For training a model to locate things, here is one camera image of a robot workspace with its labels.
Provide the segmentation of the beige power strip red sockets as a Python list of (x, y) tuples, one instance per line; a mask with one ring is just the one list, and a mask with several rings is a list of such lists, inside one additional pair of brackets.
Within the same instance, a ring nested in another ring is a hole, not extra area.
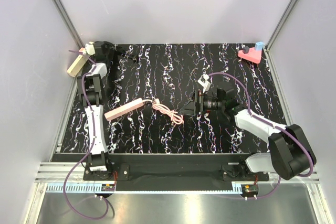
[(87, 52), (85, 48), (80, 48), (78, 51), (69, 50), (69, 52), (77, 54), (77, 58), (74, 60), (74, 62), (70, 65), (70, 67), (67, 70), (69, 76), (75, 77), (88, 60)]

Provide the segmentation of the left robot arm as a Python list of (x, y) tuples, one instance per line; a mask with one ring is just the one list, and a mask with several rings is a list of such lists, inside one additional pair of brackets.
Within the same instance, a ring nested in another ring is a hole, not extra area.
[(79, 100), (88, 123), (89, 149), (81, 162), (85, 162), (84, 180), (108, 180), (113, 177), (113, 167), (108, 156), (104, 133), (103, 110), (105, 92), (102, 79), (114, 56), (114, 45), (95, 41), (85, 45), (83, 55), (89, 56), (90, 69), (77, 78)]

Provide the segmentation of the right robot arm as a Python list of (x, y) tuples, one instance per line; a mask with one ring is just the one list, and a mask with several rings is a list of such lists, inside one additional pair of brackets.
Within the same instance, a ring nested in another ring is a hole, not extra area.
[(245, 130), (268, 145), (268, 153), (252, 154), (238, 167), (242, 179), (250, 180), (261, 172), (276, 173), (285, 180), (312, 174), (317, 160), (299, 125), (278, 124), (256, 114), (237, 101), (232, 89), (217, 89), (215, 96), (195, 91), (179, 111), (189, 116), (211, 112), (220, 114), (226, 124)]

